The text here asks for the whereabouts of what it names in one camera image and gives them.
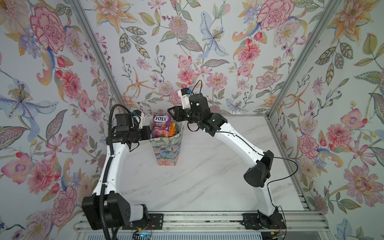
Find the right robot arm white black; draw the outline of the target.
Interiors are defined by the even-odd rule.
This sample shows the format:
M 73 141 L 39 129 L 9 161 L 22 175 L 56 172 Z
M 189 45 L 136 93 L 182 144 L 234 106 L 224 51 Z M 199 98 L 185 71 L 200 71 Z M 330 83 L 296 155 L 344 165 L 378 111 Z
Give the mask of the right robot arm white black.
M 181 105 L 168 109 L 176 122 L 196 124 L 200 130 L 225 143 L 249 167 L 244 180 L 253 187 L 257 199 L 257 212 L 244 218 L 244 226 L 260 229 L 284 229 L 284 216 L 279 212 L 270 193 L 267 180 L 271 177 L 274 154 L 264 152 L 238 133 L 219 113 L 212 113 L 208 100 L 186 88 L 178 91 Z

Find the floral paper gift bag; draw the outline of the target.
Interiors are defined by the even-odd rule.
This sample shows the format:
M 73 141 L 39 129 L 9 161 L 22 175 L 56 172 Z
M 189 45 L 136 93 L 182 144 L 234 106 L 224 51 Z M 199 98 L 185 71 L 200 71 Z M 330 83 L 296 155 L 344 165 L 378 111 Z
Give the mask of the floral paper gift bag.
M 150 128 L 153 128 L 153 116 L 149 118 Z M 179 160 L 182 139 L 184 134 L 184 123 L 177 123 L 177 134 L 173 137 L 150 138 L 155 158 L 159 166 L 175 166 Z

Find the orange snack pack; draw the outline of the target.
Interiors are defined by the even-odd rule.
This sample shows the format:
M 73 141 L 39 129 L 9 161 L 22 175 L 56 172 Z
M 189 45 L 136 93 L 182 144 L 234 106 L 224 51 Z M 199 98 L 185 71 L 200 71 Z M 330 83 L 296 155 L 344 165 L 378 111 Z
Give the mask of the orange snack pack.
M 177 134 L 177 123 L 175 121 L 171 121 L 170 127 L 169 127 L 169 135 L 168 137 L 173 137 Z

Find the small purple Fox's candy pack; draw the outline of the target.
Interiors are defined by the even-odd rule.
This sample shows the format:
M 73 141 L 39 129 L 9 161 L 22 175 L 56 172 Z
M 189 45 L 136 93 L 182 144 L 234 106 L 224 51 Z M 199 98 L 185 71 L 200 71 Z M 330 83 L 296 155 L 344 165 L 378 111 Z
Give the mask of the small purple Fox's candy pack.
M 172 117 L 170 115 L 153 116 L 152 138 L 169 137 Z

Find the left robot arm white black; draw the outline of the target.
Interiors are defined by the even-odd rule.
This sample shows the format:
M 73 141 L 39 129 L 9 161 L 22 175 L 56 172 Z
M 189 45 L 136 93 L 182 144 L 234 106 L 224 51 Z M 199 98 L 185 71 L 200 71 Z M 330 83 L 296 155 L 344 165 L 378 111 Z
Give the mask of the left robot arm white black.
M 149 222 L 146 205 L 130 204 L 120 194 L 124 161 L 141 141 L 151 137 L 151 129 L 143 124 L 143 119 L 144 114 L 138 110 L 117 114 L 116 126 L 109 128 L 107 156 L 100 180 L 92 195 L 82 201 L 82 209 L 92 230 L 142 229 Z

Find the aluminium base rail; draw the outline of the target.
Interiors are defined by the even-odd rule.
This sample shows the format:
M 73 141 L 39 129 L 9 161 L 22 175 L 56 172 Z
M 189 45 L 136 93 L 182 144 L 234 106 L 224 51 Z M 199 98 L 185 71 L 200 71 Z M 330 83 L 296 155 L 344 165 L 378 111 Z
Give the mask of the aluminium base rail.
M 246 212 L 149 212 L 158 232 L 327 232 L 325 217 L 319 212 L 283 211 L 268 229 L 262 226 L 255 211 Z

